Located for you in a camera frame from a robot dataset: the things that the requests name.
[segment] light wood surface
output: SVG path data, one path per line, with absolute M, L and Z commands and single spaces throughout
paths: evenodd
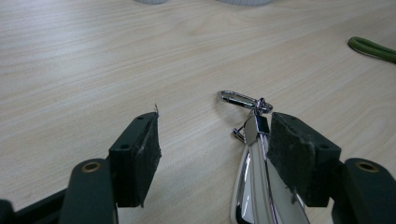
M 347 46 L 396 49 L 394 0 L 0 2 L 0 198 L 19 210 L 104 158 L 129 122 L 160 110 L 163 157 L 145 208 L 120 223 L 230 223 L 248 111 L 216 92 L 265 97 L 396 176 L 396 65 Z M 308 209 L 332 223 L 330 208 Z

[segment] green cable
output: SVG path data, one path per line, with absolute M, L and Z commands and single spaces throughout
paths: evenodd
M 347 41 L 347 44 L 357 52 L 374 56 L 391 63 L 396 63 L 396 50 L 394 49 L 385 48 L 384 46 L 357 36 L 351 37 Z

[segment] wood grain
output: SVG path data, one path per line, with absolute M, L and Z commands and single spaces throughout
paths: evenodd
M 0 198 L 19 210 L 104 158 L 136 116 L 160 109 L 163 157 L 145 208 L 120 223 L 230 223 L 247 111 L 265 97 L 396 176 L 396 67 L 351 50 L 356 35 L 396 49 L 394 0 L 0 3 Z M 312 223 L 332 223 L 308 209 Z

